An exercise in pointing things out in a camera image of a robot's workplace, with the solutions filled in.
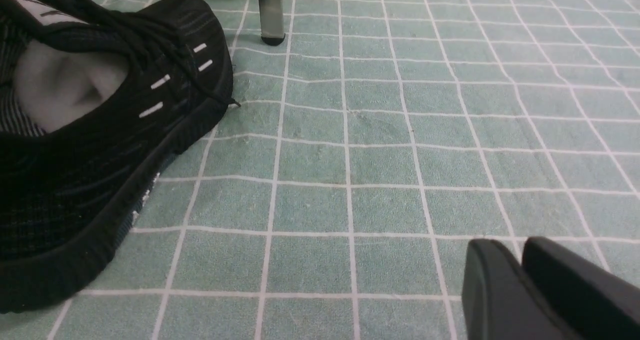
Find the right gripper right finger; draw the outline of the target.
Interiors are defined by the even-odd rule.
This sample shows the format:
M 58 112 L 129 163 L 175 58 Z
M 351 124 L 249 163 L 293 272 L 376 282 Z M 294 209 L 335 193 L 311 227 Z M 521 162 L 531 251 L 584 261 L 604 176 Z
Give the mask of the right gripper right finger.
M 640 290 L 546 237 L 525 242 L 522 267 L 581 340 L 638 340 Z

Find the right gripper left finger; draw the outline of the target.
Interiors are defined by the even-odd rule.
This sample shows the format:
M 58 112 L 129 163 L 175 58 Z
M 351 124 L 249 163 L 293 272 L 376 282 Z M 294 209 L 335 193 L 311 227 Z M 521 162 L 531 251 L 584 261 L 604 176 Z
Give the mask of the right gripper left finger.
M 469 340 L 580 340 L 498 240 L 467 244 L 461 291 Z

